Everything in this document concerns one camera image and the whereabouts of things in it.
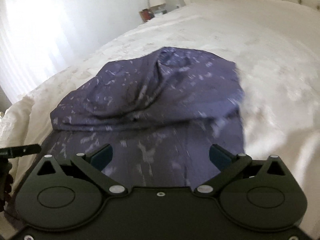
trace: screw head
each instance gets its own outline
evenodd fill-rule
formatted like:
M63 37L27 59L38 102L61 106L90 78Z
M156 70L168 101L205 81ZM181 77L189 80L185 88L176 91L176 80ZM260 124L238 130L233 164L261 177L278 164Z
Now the screw head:
M109 188L109 191L113 194L120 194L125 191L125 188L121 185L113 185Z
M197 188L198 192L200 193L204 193L204 194L208 194L211 193L213 191L213 187L209 186L209 185L201 185Z
M34 239L33 239L32 236L29 236L29 235L28 235L28 236L25 236L25 237L23 238L23 240L34 240Z

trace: white bedspread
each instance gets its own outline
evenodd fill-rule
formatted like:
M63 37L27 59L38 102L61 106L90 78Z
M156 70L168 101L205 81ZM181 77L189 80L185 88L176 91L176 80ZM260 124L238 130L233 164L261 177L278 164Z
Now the white bedspread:
M49 113L109 61L163 46L209 51L239 68L246 153L281 156L308 198L301 228L319 237L319 26L319 12L285 1L217 0L181 8L111 41L14 104L1 122L0 147L42 143L52 130ZM33 158L12 160L14 188ZM0 234L8 236L3 225Z

